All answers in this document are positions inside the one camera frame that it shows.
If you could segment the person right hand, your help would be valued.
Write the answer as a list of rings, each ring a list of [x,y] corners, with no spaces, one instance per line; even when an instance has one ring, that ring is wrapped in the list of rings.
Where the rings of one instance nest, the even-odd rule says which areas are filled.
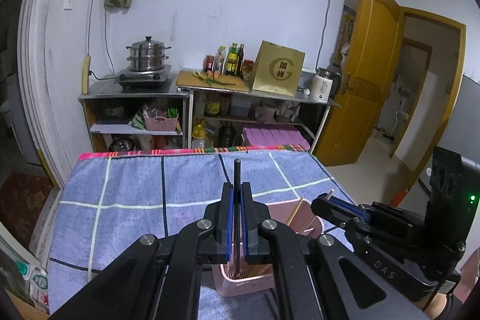
[[[471,292],[463,303],[453,294],[437,294],[426,307],[425,313],[430,319],[479,320],[479,292]]]

